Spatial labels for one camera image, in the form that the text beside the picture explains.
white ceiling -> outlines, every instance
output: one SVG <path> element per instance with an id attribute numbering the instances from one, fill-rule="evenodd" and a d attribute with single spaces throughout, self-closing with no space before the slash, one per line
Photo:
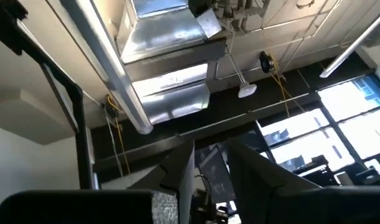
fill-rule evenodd
<path id="1" fill-rule="evenodd" d="M 257 1 L 259 5 L 262 5 L 262 0 Z M 327 0 L 325 4 L 325 0 L 315 0 L 316 3 L 311 7 L 299 10 L 295 6 L 296 1 L 271 0 L 265 18 L 261 19 L 259 16 L 250 17 L 247 29 L 258 29 L 262 24 L 265 27 L 299 17 L 314 15 L 319 13 L 320 10 L 321 12 L 328 12 L 336 2 L 336 0 Z M 46 51 L 90 96 L 102 101 L 107 94 L 107 89 L 47 1 L 20 0 L 20 2 L 29 11 L 28 19 L 24 20 L 25 25 L 44 46 Z M 113 35 L 114 21 L 120 16 L 119 10 L 122 8 L 122 1 L 97 0 L 96 2 L 99 2 L 97 4 L 100 6 L 102 17 L 107 21 L 108 30 Z M 343 50 L 343 44 L 357 38 L 379 13 L 380 0 L 343 0 L 319 33 L 314 38 L 307 39 L 303 43 L 287 70 L 339 54 Z M 293 39 L 310 35 L 314 33 L 324 17 L 325 15 L 320 15 L 315 20 L 313 17 L 307 17 L 299 22 L 268 29 L 265 31 L 267 42 L 261 32 L 236 37 L 232 47 L 232 54 L 242 70 L 257 68 L 259 67 L 257 60 L 259 53 L 262 49 L 266 49 L 267 45 L 284 44 Z M 280 67 L 283 68 L 299 44 L 300 41 L 284 44 L 267 51 L 273 54 L 280 62 Z M 225 78 L 233 73 L 234 69 L 228 58 L 222 58 L 217 77 L 218 79 L 224 79 L 210 80 L 209 87 L 211 91 L 220 91 L 238 85 L 237 77 Z M 260 70 L 253 70 L 244 74 L 250 82 L 265 77 Z M 28 91 L 53 110 L 61 111 L 39 66 L 28 55 L 17 56 L 0 43 L 0 91 L 16 89 Z M 87 98 L 85 99 L 85 113 L 87 124 L 91 128 L 105 123 L 103 111 Z"/>

black frame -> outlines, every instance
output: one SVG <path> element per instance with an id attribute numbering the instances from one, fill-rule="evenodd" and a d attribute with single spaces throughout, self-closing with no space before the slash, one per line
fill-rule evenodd
<path id="1" fill-rule="evenodd" d="M 324 89 L 327 89 L 327 88 L 331 88 L 333 86 L 336 86 L 336 85 L 340 85 L 340 84 L 343 84 L 343 83 L 346 83 L 346 82 L 350 82 L 350 81 L 353 81 L 353 80 L 357 80 L 357 79 L 360 79 L 360 78 L 364 78 L 364 77 L 370 77 L 373 82 L 378 86 L 378 88 L 380 89 L 380 79 L 373 73 L 369 73 L 369 74 L 365 74 L 365 75 L 360 75 L 358 77 L 354 77 L 350 80 L 346 80 L 346 81 L 343 81 L 341 83 L 337 83 L 335 85 L 330 85 L 328 87 L 325 87 L 325 88 L 322 88 L 320 89 L 319 91 L 321 90 L 324 90 Z M 307 133 L 303 133 L 303 134 L 300 134 L 298 136 L 295 136 L 293 138 L 289 138 L 289 139 L 285 139 L 283 141 L 280 141 L 280 142 L 277 142 L 277 143 L 274 143 L 272 145 L 269 145 L 268 146 L 268 149 L 266 150 L 266 153 L 271 156 L 273 156 L 273 154 L 271 153 L 272 149 L 275 149 L 275 148 L 278 148 L 280 146 L 283 146 L 285 144 L 288 144 L 288 143 L 291 143 L 293 141 L 296 141 L 298 139 L 301 139 L 301 138 L 304 138 L 304 137 L 307 137 L 313 133 L 317 133 L 319 131 L 324 131 L 328 128 L 333 128 L 334 132 L 337 134 L 337 136 L 339 137 L 339 139 L 341 140 L 341 142 L 344 144 L 345 148 L 348 150 L 349 154 L 353 157 L 353 159 L 355 160 L 355 162 L 357 164 L 359 164 L 363 169 L 367 169 L 367 167 L 364 165 L 364 162 L 365 161 L 368 161 L 370 159 L 372 159 L 372 157 L 375 157 L 375 156 L 371 156 L 371 157 L 368 157 L 368 158 L 365 158 L 365 159 L 362 159 L 360 158 L 359 154 L 356 152 L 355 148 L 353 147 L 353 145 L 349 142 L 348 138 L 345 136 L 345 134 L 342 132 L 341 128 L 339 127 L 340 124 L 342 123 L 345 123 L 349 120 L 352 120 L 352 119 L 355 119 L 355 118 L 358 118 L 360 116 L 365 116 L 367 114 L 371 114 L 371 113 L 374 113 L 374 112 L 377 112 L 380 110 L 380 106 L 377 106 L 373 109 L 370 109 L 370 110 L 367 110 L 367 111 L 363 111 L 361 113 L 358 113 L 356 115 L 352 115 L 350 117 L 347 117 L 347 118 L 344 118 L 344 119 L 341 119 L 339 121 L 335 121 L 334 118 L 332 117 L 332 115 L 330 115 L 330 112 L 327 110 L 327 108 L 325 107 L 325 105 L 323 104 L 323 102 L 321 101 L 321 98 L 320 96 L 318 96 L 318 93 L 317 91 L 313 92 L 312 94 L 316 95 L 319 100 L 317 103 L 314 103 L 312 107 L 309 108 L 309 110 L 314 110 L 314 109 L 320 109 L 321 112 L 323 113 L 323 115 L 325 116 L 325 118 L 328 120 L 329 124 L 326 125 L 326 126 L 323 126 L 323 127 L 320 127 L 320 128 L 317 128 L 317 129 L 314 129 L 312 131 L 309 131 Z M 283 118 L 281 120 L 278 120 L 277 118 L 273 118 L 273 122 L 269 122 L 268 119 L 266 119 L 264 121 L 264 126 L 267 126 L 269 124 L 273 124 L 273 123 L 276 123 L 276 122 L 280 122 L 280 121 L 283 121 L 287 118 Z"/>
<path id="2" fill-rule="evenodd" d="M 88 151 L 85 114 L 83 110 L 83 91 L 20 28 L 22 26 L 21 21 L 26 18 L 27 13 L 26 9 L 17 0 L 0 0 L 0 41 L 18 55 L 22 55 L 22 52 L 25 52 L 41 67 L 63 109 L 64 115 L 75 132 L 80 188 L 93 189 L 93 171 Z M 72 102 L 73 111 L 68 107 L 63 95 L 55 85 L 56 81 L 63 85 L 67 91 Z"/>

ceiling pipe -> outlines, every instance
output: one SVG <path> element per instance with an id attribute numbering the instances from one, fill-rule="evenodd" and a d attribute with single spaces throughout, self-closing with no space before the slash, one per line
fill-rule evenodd
<path id="1" fill-rule="evenodd" d="M 317 53 L 317 52 L 320 52 L 320 51 L 328 50 L 328 49 L 331 49 L 331 48 L 333 48 L 333 47 L 339 47 L 339 46 L 342 46 L 343 44 L 348 44 L 348 43 L 349 43 L 349 42 L 345 42 L 345 43 L 342 43 L 342 44 L 337 44 L 337 45 L 334 45 L 334 46 L 331 46 L 331 47 L 327 47 L 327 48 L 324 48 L 324 49 L 321 49 L 321 50 L 314 51 L 314 52 L 309 53 L 309 54 L 314 54 L 314 53 Z M 250 69 L 248 69 L 248 70 L 242 71 L 242 73 L 253 72 L 253 71 L 256 71 L 256 70 L 261 69 L 261 68 L 262 68 L 261 66 L 258 66 L 258 67 L 255 67 L 255 68 L 250 68 Z M 237 73 L 233 73 L 233 74 L 231 74 L 231 75 L 227 75 L 227 76 L 222 77 L 222 78 L 218 78 L 216 75 L 217 75 L 217 72 L 215 73 L 215 77 L 214 77 L 215 80 L 224 80 L 225 78 L 230 78 L 230 77 L 238 76 Z"/>
<path id="2" fill-rule="evenodd" d="M 337 56 L 337 58 L 327 68 L 323 70 L 323 72 L 320 75 L 320 78 L 329 77 L 379 25 L 380 16 L 360 35 L 360 37 L 358 37 L 342 54 Z"/>
<path id="3" fill-rule="evenodd" d="M 244 78 L 240 68 L 235 63 L 234 58 L 230 52 L 229 52 L 229 58 L 230 58 L 230 62 L 232 63 L 232 65 L 234 67 L 235 72 L 237 73 L 237 75 L 239 76 L 240 81 L 241 81 L 240 90 L 239 90 L 239 93 L 237 94 L 237 96 L 239 98 L 244 98 L 244 97 L 247 97 L 247 96 L 254 94 L 255 91 L 257 90 L 257 85 L 255 85 L 255 84 L 250 85 L 250 83 L 247 82 L 247 80 Z"/>
<path id="4" fill-rule="evenodd" d="M 325 24 L 325 22 L 328 20 L 328 18 L 331 16 L 331 14 L 333 13 L 333 11 L 341 4 L 343 0 L 337 0 L 335 5 L 328 11 L 328 12 L 320 12 L 320 13 L 317 13 L 317 14 L 314 14 L 314 15 L 311 15 L 311 16 L 305 16 L 305 17 L 301 17 L 301 18 L 298 18 L 298 19 L 293 19 L 293 20 L 290 20 L 290 21 L 286 21 L 286 22 L 281 22 L 279 24 L 275 24 L 275 25 L 271 25 L 271 26 L 267 26 L 267 27 L 263 27 L 263 28 L 258 28 L 258 29 L 254 29 L 254 30 L 247 30 L 247 34 L 249 33 L 253 33 L 253 32 L 259 32 L 259 31 L 263 31 L 263 30 L 267 30 L 267 29 L 272 29 L 272 28 L 275 28 L 275 27 L 281 27 L 281 26 L 285 26 L 285 25 L 288 25 L 288 24 L 292 24 L 292 23 L 295 23 L 295 22 L 299 22 L 303 19 L 306 19 L 306 18 L 309 18 L 309 17 L 318 17 L 320 15 L 324 15 L 326 14 L 325 18 L 323 19 L 323 21 L 321 22 L 320 26 L 318 26 L 318 28 L 314 31 L 314 33 L 312 35 L 309 35 L 307 37 L 302 37 L 302 38 L 298 38 L 298 39 L 295 39 L 295 40 L 291 40 L 291 41 L 288 41 L 288 42 L 285 42 L 285 43 L 282 43 L 282 44 L 277 44 L 277 45 L 273 45 L 273 46 L 269 46 L 265 49 L 272 49 L 272 48 L 275 48 L 275 47 L 281 47 L 281 46 L 284 46 L 284 45 L 288 45 L 288 44 L 292 44 L 292 43 L 296 43 L 296 42 L 299 42 L 299 41 L 302 41 L 298 47 L 295 49 L 294 53 L 292 54 L 292 56 L 290 57 L 290 60 L 288 61 L 288 63 L 286 64 L 285 68 L 283 69 L 283 72 L 284 70 L 288 67 L 288 65 L 290 64 L 290 62 L 293 60 L 294 56 L 296 55 L 296 53 L 298 52 L 298 50 L 300 49 L 300 47 L 302 46 L 302 43 L 307 40 L 307 39 L 310 39 L 310 38 L 313 38 L 314 36 L 317 35 L 317 33 L 319 32 L 319 30 L 321 29 L 321 27 Z M 255 52 L 255 51 L 262 51 L 262 50 L 265 50 L 265 49 L 258 49 L 258 50 L 253 50 L 252 52 Z M 260 67 L 257 67 L 257 68 L 252 68 L 246 72 L 251 72 L 251 71 L 254 71 L 256 69 L 260 69 Z M 225 77 L 222 77 L 222 78 L 217 78 L 215 77 L 216 80 L 223 80 L 225 78 L 230 78 L 230 77 L 233 77 L 233 76 L 237 76 L 237 72 L 232 74 L 232 75 L 228 75 L 228 76 L 225 76 Z"/>
<path id="5" fill-rule="evenodd" d="M 253 3 L 253 0 L 245 0 L 244 9 L 250 9 L 250 8 L 252 8 L 252 3 Z M 242 20 L 239 21 L 241 30 L 246 30 L 247 23 L 248 23 L 248 17 L 245 17 L 245 18 L 243 18 Z"/>
<path id="6" fill-rule="evenodd" d="M 124 64 L 118 56 L 113 41 L 92 0 L 60 0 L 82 38 L 89 46 L 106 77 L 100 77 L 118 104 L 140 134 L 153 130 L 142 104 L 125 72 Z"/>

window frame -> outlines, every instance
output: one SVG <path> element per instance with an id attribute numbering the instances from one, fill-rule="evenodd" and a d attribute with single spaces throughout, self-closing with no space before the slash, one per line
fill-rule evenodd
<path id="1" fill-rule="evenodd" d="M 362 80 L 364 77 L 369 77 L 373 81 L 373 83 L 380 90 L 380 79 L 375 75 L 375 73 L 369 73 L 369 74 L 364 74 L 364 75 L 360 75 L 360 76 L 351 78 L 351 79 L 343 81 L 343 82 L 336 83 L 334 85 L 330 85 L 330 86 L 321 88 L 318 91 L 329 89 L 331 87 L 334 87 L 334 86 L 337 86 L 337 85 L 341 85 L 341 84 L 344 84 L 346 82 L 352 82 L 352 81 L 355 81 L 355 80 Z M 363 83 L 366 85 L 365 87 L 370 88 L 368 86 L 368 83 L 365 83 L 364 80 L 363 80 Z M 309 135 L 312 135 L 314 133 L 317 133 L 319 131 L 324 131 L 326 129 L 333 128 L 334 131 L 335 131 L 335 133 L 338 135 L 338 137 L 340 138 L 341 142 L 344 144 L 345 148 L 347 149 L 347 151 L 349 152 L 349 154 L 351 155 L 351 157 L 353 157 L 353 159 L 355 160 L 356 163 L 359 163 L 363 167 L 365 167 L 364 162 L 366 162 L 368 160 L 371 160 L 371 159 L 374 159 L 377 155 L 380 155 L 380 153 L 379 153 L 379 154 L 367 157 L 365 159 L 360 158 L 360 156 L 357 153 L 357 151 L 354 149 L 354 147 L 352 146 L 352 144 L 349 142 L 348 138 L 345 136 L 345 134 L 342 132 L 342 130 L 339 127 L 340 124 L 343 124 L 343 123 L 345 123 L 347 121 L 350 121 L 352 119 L 356 119 L 358 117 L 366 116 L 367 114 L 371 114 L 371 113 L 379 111 L 380 110 L 380 106 L 377 106 L 377 107 L 372 108 L 370 110 L 366 110 L 366 111 L 360 112 L 358 114 L 349 116 L 347 118 L 343 118 L 343 119 L 340 119 L 338 121 L 335 121 L 334 118 L 332 117 L 332 115 L 330 115 L 330 112 L 327 110 L 327 108 L 325 107 L 325 105 L 321 101 L 321 98 L 320 97 L 318 97 L 318 98 L 319 98 L 319 100 L 317 102 L 313 102 L 312 104 L 310 104 L 311 106 L 309 105 L 308 109 L 305 112 L 311 111 L 311 110 L 315 110 L 315 109 L 320 109 L 321 112 L 323 113 L 324 117 L 329 121 L 329 124 L 326 125 L 326 126 L 323 126 L 323 127 L 320 127 L 320 128 L 314 129 L 314 130 L 311 130 L 311 131 L 309 131 L 307 133 L 303 133 L 303 134 L 300 134 L 298 136 L 294 136 L 292 138 L 288 138 L 288 139 L 284 139 L 283 141 L 276 142 L 276 143 L 274 143 L 274 144 L 272 144 L 272 145 L 269 146 L 269 148 L 270 148 L 269 152 L 270 153 L 266 152 L 267 154 L 270 154 L 270 156 L 272 156 L 274 158 L 273 154 L 271 153 L 272 150 L 274 150 L 274 149 L 276 149 L 276 148 L 278 148 L 280 146 L 289 144 L 289 143 L 291 143 L 293 141 L 299 140 L 301 138 L 305 138 L 305 137 L 307 137 Z M 268 123 L 266 121 L 266 119 L 265 119 L 264 120 L 264 126 L 267 126 L 267 125 L 270 125 L 270 124 L 273 124 L 273 123 L 277 123 L 277 122 L 283 121 L 285 119 L 287 119 L 287 118 L 278 120 L 277 117 L 276 117 L 276 118 L 273 119 L 274 122 L 271 122 L 271 123 Z"/>

window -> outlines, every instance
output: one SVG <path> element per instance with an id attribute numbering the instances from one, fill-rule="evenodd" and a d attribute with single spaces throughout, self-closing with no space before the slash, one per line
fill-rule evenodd
<path id="1" fill-rule="evenodd" d="M 294 171 L 324 155 L 330 169 L 338 170 L 355 158 L 369 159 L 380 153 L 380 88 L 374 78 L 358 78 L 318 94 L 321 108 L 328 113 L 317 108 L 262 128 L 278 165 Z M 358 155 L 339 135 L 348 139 Z"/>
<path id="2" fill-rule="evenodd" d="M 319 95 L 335 121 L 380 106 L 380 89 L 371 77 L 327 88 Z"/>
<path id="3" fill-rule="evenodd" d="M 362 159 L 380 153 L 380 110 L 340 124 Z"/>
<path id="4" fill-rule="evenodd" d="M 331 128 L 272 149 L 272 154 L 277 164 L 289 171 L 294 171 L 311 162 L 313 157 L 320 155 L 326 157 L 331 170 L 337 170 L 354 162 Z"/>
<path id="5" fill-rule="evenodd" d="M 309 111 L 262 128 L 269 146 L 328 125 L 320 109 Z"/>

